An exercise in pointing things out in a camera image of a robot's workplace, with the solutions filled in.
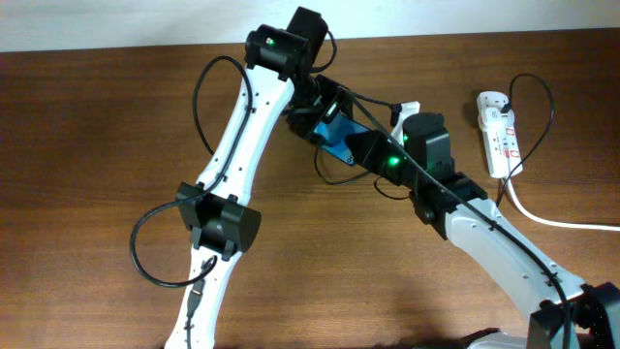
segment black bracket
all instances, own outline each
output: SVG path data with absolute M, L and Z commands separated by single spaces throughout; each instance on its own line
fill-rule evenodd
M 320 144 L 325 140 L 314 133 L 317 125 L 331 123 L 339 112 L 353 118 L 353 102 L 342 93 L 341 88 L 345 88 L 342 84 L 322 75 L 318 75 L 315 82 L 319 91 L 316 103 L 303 109 L 291 109 L 287 123 L 303 140 Z
M 181 183 L 176 199 L 201 195 L 200 187 Z M 228 261 L 236 251 L 247 251 L 261 226 L 261 213 L 232 200 L 208 194 L 198 201 L 179 206 L 183 223 L 194 248 L 207 247 L 222 254 Z

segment power strip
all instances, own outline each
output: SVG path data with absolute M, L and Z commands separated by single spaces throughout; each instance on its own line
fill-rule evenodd
M 514 111 L 502 113 L 508 97 L 501 92 L 482 92 L 477 99 L 478 124 L 482 129 L 488 171 L 493 178 L 506 178 L 521 162 L 521 153 L 514 132 Z M 512 176 L 523 171 L 514 170 Z

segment white connector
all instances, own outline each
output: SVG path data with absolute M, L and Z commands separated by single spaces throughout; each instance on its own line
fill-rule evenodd
M 400 145 L 405 145 L 403 140 L 403 122 L 413 115 L 419 113 L 419 103 L 418 102 L 409 102 L 403 103 L 400 105 L 402 107 L 402 111 L 398 114 L 398 122 L 394 129 L 391 131 L 391 136 L 396 138 L 396 140 L 400 143 Z

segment white power strip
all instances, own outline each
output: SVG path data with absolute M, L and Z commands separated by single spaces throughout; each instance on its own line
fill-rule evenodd
M 514 132 L 514 111 L 502 113 L 508 97 L 501 92 L 482 92 L 478 96 L 478 124 L 482 129 L 488 171 L 493 178 L 505 178 L 521 162 Z M 523 171 L 519 166 L 512 176 Z
M 516 142 L 516 133 L 514 132 L 514 111 L 510 110 L 502 113 L 502 108 L 508 103 L 508 97 L 501 92 L 482 92 L 478 96 L 477 102 L 479 111 L 478 124 L 484 138 L 488 171 L 493 178 L 506 180 L 510 171 L 521 162 L 521 154 Z M 523 171 L 523 167 L 519 166 L 518 169 L 514 170 L 511 177 L 521 173 L 521 171 Z M 516 198 L 510 179 L 507 183 L 507 189 L 516 208 L 536 222 L 560 228 L 620 232 L 620 227 L 563 223 L 540 218 L 530 213 L 521 205 L 521 202 Z

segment wooden table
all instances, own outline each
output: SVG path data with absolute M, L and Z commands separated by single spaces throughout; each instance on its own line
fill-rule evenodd
M 326 74 L 382 100 L 441 112 L 456 167 L 493 196 L 476 96 L 539 74 L 558 105 L 549 137 L 515 180 L 543 217 L 620 224 L 620 30 L 427 36 L 339 42 Z M 193 182 L 209 160 L 190 96 L 202 66 L 243 45 L 0 54 L 0 347 L 155 348 L 182 292 L 153 286 L 129 258 L 148 209 Z M 330 51 L 325 47 L 320 59 Z M 240 77 L 208 76 L 201 122 L 217 143 Z M 547 120 L 543 90 L 515 91 L 529 149 Z M 388 114 L 371 108 L 388 123 Z M 358 347 L 457 337 L 488 327 L 526 334 L 510 299 L 465 253 L 379 196 L 368 177 L 324 185 L 313 147 L 275 127 L 250 206 L 263 225 L 234 270 L 218 321 L 221 345 Z M 331 177 L 358 172 L 324 157 Z M 402 188 L 388 188 L 402 194 Z M 505 202 L 515 227 L 593 285 L 620 285 L 620 236 L 534 223 Z M 176 210 L 149 222 L 139 254 L 164 279 L 184 279 L 188 232 Z

